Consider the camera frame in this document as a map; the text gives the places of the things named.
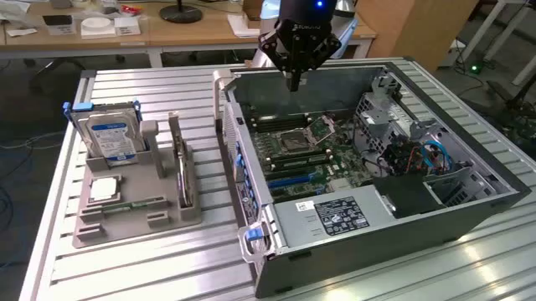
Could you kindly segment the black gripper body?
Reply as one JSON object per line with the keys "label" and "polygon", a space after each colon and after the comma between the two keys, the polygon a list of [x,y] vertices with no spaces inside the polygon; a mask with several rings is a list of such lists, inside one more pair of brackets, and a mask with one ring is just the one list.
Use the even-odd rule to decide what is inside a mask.
{"label": "black gripper body", "polygon": [[290,54],[294,68],[294,39],[297,34],[317,36],[321,40],[333,34],[332,19],[336,1],[282,1],[276,31]]}

